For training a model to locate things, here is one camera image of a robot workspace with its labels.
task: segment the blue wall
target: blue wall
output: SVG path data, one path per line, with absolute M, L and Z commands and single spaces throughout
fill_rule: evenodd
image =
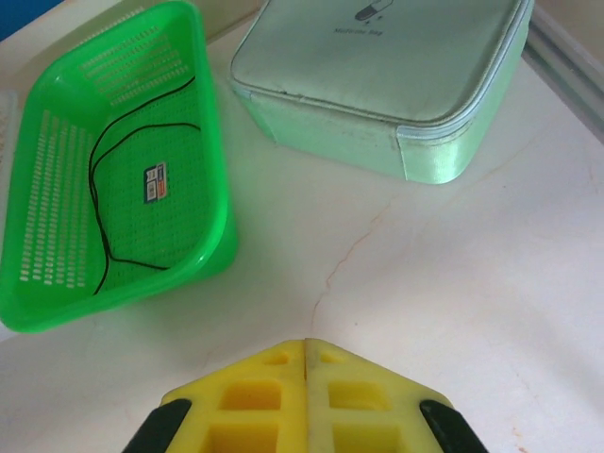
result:
M 59 3 L 60 0 L 0 0 L 0 41 Z

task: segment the black cable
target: black cable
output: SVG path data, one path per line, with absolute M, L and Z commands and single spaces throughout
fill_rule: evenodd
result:
M 109 237 L 107 236 L 107 232 L 105 231 L 105 228 L 103 227 L 103 222 L 101 219 L 101 214 L 99 211 L 99 202 L 98 202 L 98 191 L 96 189 L 96 184 L 94 183 L 94 173 L 96 172 L 96 169 L 98 168 L 99 163 L 106 157 L 108 156 L 112 151 L 114 151 L 115 149 L 117 149 L 121 144 L 124 144 L 125 141 L 127 141 L 129 138 L 131 138 L 132 136 L 134 136 L 135 134 L 137 134 L 138 132 L 141 132 L 143 130 L 149 129 L 149 128 L 157 128 L 157 127 L 173 127 L 173 126 L 186 126 L 186 127 L 192 127 L 195 130 L 199 130 L 201 131 L 200 127 L 197 125 L 194 125 L 192 123 L 165 123 L 165 124 L 157 124 L 157 125 L 146 125 L 146 126 L 141 126 L 138 127 L 137 129 L 133 130 L 132 132 L 128 133 L 125 137 L 123 137 L 123 139 L 121 139 L 118 143 L 116 143 L 114 146 L 112 146 L 108 151 L 106 151 L 105 153 L 103 153 L 103 155 L 94 163 L 92 164 L 93 158 L 94 158 L 94 154 L 96 153 L 96 150 L 99 146 L 99 144 L 101 143 L 101 141 L 103 140 L 103 137 L 107 134 L 108 130 L 110 128 L 112 128 L 113 126 L 115 126 L 118 122 L 120 122 L 121 120 L 125 119 L 127 116 L 136 113 L 137 111 L 144 109 L 145 107 L 147 107 L 148 105 L 159 101 L 160 99 L 169 96 L 171 94 L 174 94 L 176 92 L 180 92 L 184 89 L 186 89 L 189 85 L 191 85 L 193 83 L 193 81 L 195 80 L 195 77 L 191 78 L 189 81 L 187 81 L 184 85 L 181 85 L 180 87 L 171 90 L 169 92 L 165 92 L 164 94 L 161 94 L 160 96 L 157 96 L 149 101 L 146 101 L 145 103 L 141 104 L 140 106 L 136 107 L 135 109 L 123 114 L 122 116 L 118 117 L 117 119 L 113 120 L 111 123 L 109 123 L 109 125 L 107 127 L 105 127 L 105 129 L 103 130 L 103 132 L 101 132 L 101 135 L 99 136 L 99 138 L 97 139 L 96 143 L 94 144 L 94 147 L 92 148 L 92 151 L 90 153 L 89 156 L 89 161 L 88 161 L 88 182 L 89 182 L 89 190 L 91 193 L 91 198 L 92 198 L 92 204 L 94 206 L 94 214 L 96 217 L 96 223 L 99 226 L 99 232 L 101 234 L 101 241 L 103 243 L 103 249 L 105 252 L 105 270 L 103 272 L 103 276 L 101 277 L 101 280 L 96 288 L 96 290 L 94 291 L 94 294 L 98 294 L 98 292 L 101 290 L 101 288 L 103 287 L 103 285 L 105 284 L 105 281 L 107 279 L 107 275 L 109 273 L 109 265 L 110 265 L 110 261 L 114 260 L 116 262 L 122 262 L 122 263 L 128 263 L 128 264 L 134 264 L 134 265 L 139 265 L 141 267 L 147 267 L 150 269 L 155 269 L 155 270 L 159 270 L 159 271 L 165 271 L 169 268 L 167 267 L 162 267 L 162 266 L 157 266 L 155 264 L 149 264 L 149 263 L 145 263 L 145 262 L 140 262 L 140 261 L 135 261 L 135 260 L 126 260 L 126 259 L 120 259 L 120 258 L 116 258 L 113 256 L 113 254 L 111 253 L 111 247 L 109 244 Z

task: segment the case lid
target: case lid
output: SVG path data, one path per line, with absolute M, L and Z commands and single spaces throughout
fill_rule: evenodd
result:
M 532 0 L 269 0 L 231 66 L 240 88 L 444 125 L 479 102 Z

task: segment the yellow plastic object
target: yellow plastic object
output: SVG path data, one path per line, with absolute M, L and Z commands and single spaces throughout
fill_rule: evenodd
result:
M 321 340 L 306 340 L 309 452 L 443 453 L 420 412 L 441 394 Z
M 307 453 L 304 366 L 291 341 L 173 390 L 193 404 L 166 453 Z
M 420 410 L 426 400 L 451 408 L 441 394 L 333 344 L 290 341 L 167 394 L 162 407 L 191 406 L 165 451 L 442 453 Z

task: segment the marble surface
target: marble surface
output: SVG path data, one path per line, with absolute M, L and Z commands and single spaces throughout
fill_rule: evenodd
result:
M 604 146 L 525 62 L 439 187 L 277 146 L 210 47 L 241 235 L 233 266 L 0 343 L 0 451 L 120 451 L 167 391 L 318 337 L 446 394 L 492 452 L 604 444 Z

